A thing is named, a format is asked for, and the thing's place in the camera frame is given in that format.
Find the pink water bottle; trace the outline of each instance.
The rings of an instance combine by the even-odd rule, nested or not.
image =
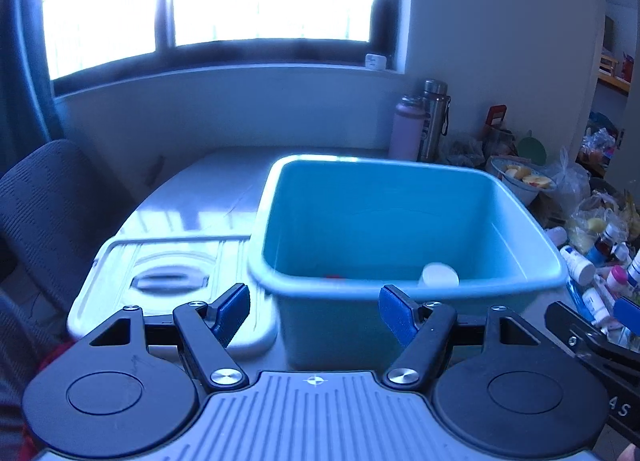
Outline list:
[[[396,105],[394,126],[389,143],[390,160],[406,160],[415,162],[418,159],[420,137],[426,112],[422,97],[403,96]]]

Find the lid handle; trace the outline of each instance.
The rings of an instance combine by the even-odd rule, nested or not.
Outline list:
[[[174,266],[155,266],[136,275],[131,287],[148,291],[178,289],[190,291],[207,285],[209,276],[194,266],[176,264]]]

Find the metal bolt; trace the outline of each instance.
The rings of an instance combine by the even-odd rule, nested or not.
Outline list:
[[[408,385],[409,383],[418,381],[420,375],[413,369],[409,369],[407,367],[398,367],[397,369],[391,369],[386,377],[389,379],[389,381],[397,383],[398,385]]]
[[[242,380],[242,373],[237,369],[218,369],[211,374],[211,381],[216,385],[233,385]]]

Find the curtain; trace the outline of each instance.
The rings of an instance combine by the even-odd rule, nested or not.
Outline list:
[[[0,12],[0,173],[62,127],[52,98],[42,0],[2,0]]]

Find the chair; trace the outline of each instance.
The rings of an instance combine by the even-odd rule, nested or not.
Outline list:
[[[55,140],[0,179],[0,232],[44,296],[68,313],[95,254],[131,204],[76,144]]]
[[[22,394],[59,340],[28,320],[0,291],[0,458],[18,457],[23,443]]]

